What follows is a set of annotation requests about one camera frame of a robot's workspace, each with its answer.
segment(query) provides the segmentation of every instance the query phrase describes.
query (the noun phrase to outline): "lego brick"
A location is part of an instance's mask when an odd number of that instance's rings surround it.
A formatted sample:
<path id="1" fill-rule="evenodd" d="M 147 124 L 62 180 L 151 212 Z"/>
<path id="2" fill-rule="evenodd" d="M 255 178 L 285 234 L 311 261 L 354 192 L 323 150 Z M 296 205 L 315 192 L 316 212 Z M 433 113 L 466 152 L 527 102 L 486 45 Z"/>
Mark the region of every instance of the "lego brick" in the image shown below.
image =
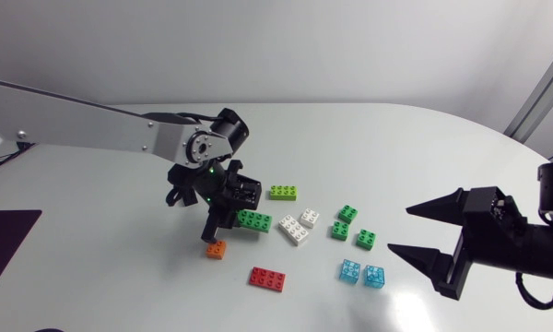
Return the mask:
<path id="1" fill-rule="evenodd" d="M 262 213 L 242 210 L 238 212 L 238 221 L 240 222 L 240 227 L 268 232 L 270 231 L 270 224 L 273 222 L 273 218 Z"/>
<path id="2" fill-rule="evenodd" d="M 297 187 L 294 185 L 273 185 L 270 187 L 270 199 L 297 200 Z"/>
<path id="3" fill-rule="evenodd" d="M 217 243 L 210 243 L 206 248 L 206 256 L 209 258 L 223 259 L 225 249 L 228 244 L 225 241 L 218 241 Z"/>
<path id="4" fill-rule="evenodd" d="M 348 224 L 335 221 L 332 226 L 332 237 L 338 240 L 346 241 L 348 237 Z"/>
<path id="5" fill-rule="evenodd" d="M 273 291 L 283 291 L 285 276 L 284 273 L 254 267 L 250 275 L 249 283 Z"/>
<path id="6" fill-rule="evenodd" d="M 370 250 L 375 244 L 375 233 L 366 230 L 360 230 L 357 238 L 357 246 Z"/>
<path id="7" fill-rule="evenodd" d="M 280 228 L 296 245 L 300 245 L 305 242 L 305 240 L 307 240 L 307 235 L 309 234 L 307 230 L 304 229 L 303 226 L 301 226 L 290 215 L 287 215 L 278 223 L 278 228 Z"/>
<path id="8" fill-rule="evenodd" d="M 385 284 L 385 271 L 382 267 L 365 267 L 365 286 L 382 288 Z"/>
<path id="9" fill-rule="evenodd" d="M 313 228 L 315 226 L 315 223 L 317 222 L 318 217 L 320 217 L 320 214 L 313 211 L 312 209 L 306 208 L 303 212 L 303 215 L 301 216 L 301 219 L 299 220 L 299 223 L 305 227 Z"/>
<path id="10" fill-rule="evenodd" d="M 351 206 L 344 206 L 342 207 L 342 209 L 340 210 L 340 213 L 338 213 L 338 218 L 342 221 L 344 221 L 345 223 L 347 224 L 350 224 L 350 222 L 352 222 L 352 220 L 359 214 L 359 212 L 351 207 Z"/>
<path id="11" fill-rule="evenodd" d="M 360 264 L 347 259 L 342 263 L 342 271 L 340 271 L 340 280 L 356 284 L 359 281 Z"/>

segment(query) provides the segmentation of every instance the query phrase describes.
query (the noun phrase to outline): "table surface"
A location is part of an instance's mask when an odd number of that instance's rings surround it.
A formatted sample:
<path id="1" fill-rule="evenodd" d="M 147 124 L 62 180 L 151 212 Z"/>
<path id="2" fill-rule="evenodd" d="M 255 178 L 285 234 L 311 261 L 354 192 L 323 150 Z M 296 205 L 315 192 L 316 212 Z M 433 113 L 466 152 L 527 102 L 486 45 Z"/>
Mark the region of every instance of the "table surface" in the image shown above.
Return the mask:
<path id="1" fill-rule="evenodd" d="M 392 104 L 121 106 L 137 113 L 217 114 L 223 106 L 251 135 L 236 154 L 263 183 L 268 234 L 219 230 L 223 260 L 205 257 L 206 205 L 167 207 L 169 161 L 145 154 L 39 145 L 0 168 L 0 209 L 42 209 L 0 278 L 0 331 L 479 331 L 553 330 L 553 310 L 528 307 L 514 273 L 474 265 L 461 300 L 443 298 L 386 244 L 451 254 L 459 228 L 405 208 L 457 187 L 497 185 L 538 222 L 536 168 L 546 160 L 464 119 Z M 268 200 L 296 185 L 295 202 Z M 348 240 L 329 236 L 338 210 L 359 214 Z M 306 243 L 278 228 L 305 208 L 321 216 Z M 377 233 L 371 251 L 354 244 Z M 338 280 L 343 259 L 384 267 L 386 284 Z M 282 293 L 247 284 L 252 267 L 287 274 Z M 550 299 L 553 280 L 527 277 Z"/>

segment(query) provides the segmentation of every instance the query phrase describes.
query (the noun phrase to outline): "lime green lego brick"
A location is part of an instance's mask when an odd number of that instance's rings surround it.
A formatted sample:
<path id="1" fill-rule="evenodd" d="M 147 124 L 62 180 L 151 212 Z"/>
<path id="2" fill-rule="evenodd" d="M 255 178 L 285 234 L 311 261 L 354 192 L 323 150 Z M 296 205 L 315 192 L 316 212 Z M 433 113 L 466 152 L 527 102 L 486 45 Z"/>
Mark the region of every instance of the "lime green lego brick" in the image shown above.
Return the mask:
<path id="1" fill-rule="evenodd" d="M 273 185 L 270 187 L 270 199 L 297 200 L 297 187 L 294 185 Z"/>
<path id="2" fill-rule="evenodd" d="M 359 212 L 355 208 L 346 205 L 342 207 L 340 213 L 338 213 L 338 218 L 349 224 L 358 214 Z"/>
<path id="3" fill-rule="evenodd" d="M 332 226 L 332 237 L 338 240 L 346 241 L 348 237 L 348 224 L 335 221 Z"/>
<path id="4" fill-rule="evenodd" d="M 262 213 L 242 210 L 238 212 L 238 221 L 240 222 L 240 227 L 253 231 L 268 232 L 270 231 L 270 224 L 273 218 Z"/>
<path id="5" fill-rule="evenodd" d="M 360 230 L 357 238 L 357 246 L 370 250 L 375 244 L 375 233 L 366 230 Z"/>

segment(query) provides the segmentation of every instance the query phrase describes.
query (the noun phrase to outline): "light blue lego brick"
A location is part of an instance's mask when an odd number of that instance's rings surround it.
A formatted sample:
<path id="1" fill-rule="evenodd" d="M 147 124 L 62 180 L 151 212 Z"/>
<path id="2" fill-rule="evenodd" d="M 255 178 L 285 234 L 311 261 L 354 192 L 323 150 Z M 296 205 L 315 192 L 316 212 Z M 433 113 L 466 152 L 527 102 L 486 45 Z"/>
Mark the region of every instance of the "light blue lego brick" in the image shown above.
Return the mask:
<path id="1" fill-rule="evenodd" d="M 359 281 L 360 264 L 344 260 L 342 271 L 340 272 L 340 280 L 356 284 Z"/>
<path id="2" fill-rule="evenodd" d="M 382 288 L 385 284 L 385 271 L 382 267 L 365 267 L 365 286 Z"/>

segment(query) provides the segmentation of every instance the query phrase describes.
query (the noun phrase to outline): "white wall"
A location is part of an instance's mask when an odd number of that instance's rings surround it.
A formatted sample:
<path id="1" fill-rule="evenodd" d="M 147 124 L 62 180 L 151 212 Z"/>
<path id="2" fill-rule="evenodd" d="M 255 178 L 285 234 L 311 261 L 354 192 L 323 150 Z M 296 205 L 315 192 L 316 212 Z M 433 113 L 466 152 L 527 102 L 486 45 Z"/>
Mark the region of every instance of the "white wall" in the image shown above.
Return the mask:
<path id="1" fill-rule="evenodd" d="M 385 101 L 502 131 L 553 0 L 0 1 L 0 78 L 120 103 Z"/>

